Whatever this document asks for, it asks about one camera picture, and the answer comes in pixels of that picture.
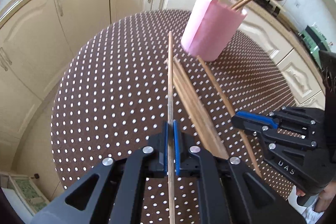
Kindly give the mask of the person right hand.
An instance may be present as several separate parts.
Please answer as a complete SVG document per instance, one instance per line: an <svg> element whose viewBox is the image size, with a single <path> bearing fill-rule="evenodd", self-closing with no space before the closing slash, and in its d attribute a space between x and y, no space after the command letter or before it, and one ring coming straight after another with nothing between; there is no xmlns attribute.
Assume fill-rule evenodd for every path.
<svg viewBox="0 0 336 224"><path fill-rule="evenodd" d="M307 207L302 215L322 215L326 211L328 214L334 214L335 211L335 179L318 195L314 205Z"/></svg>

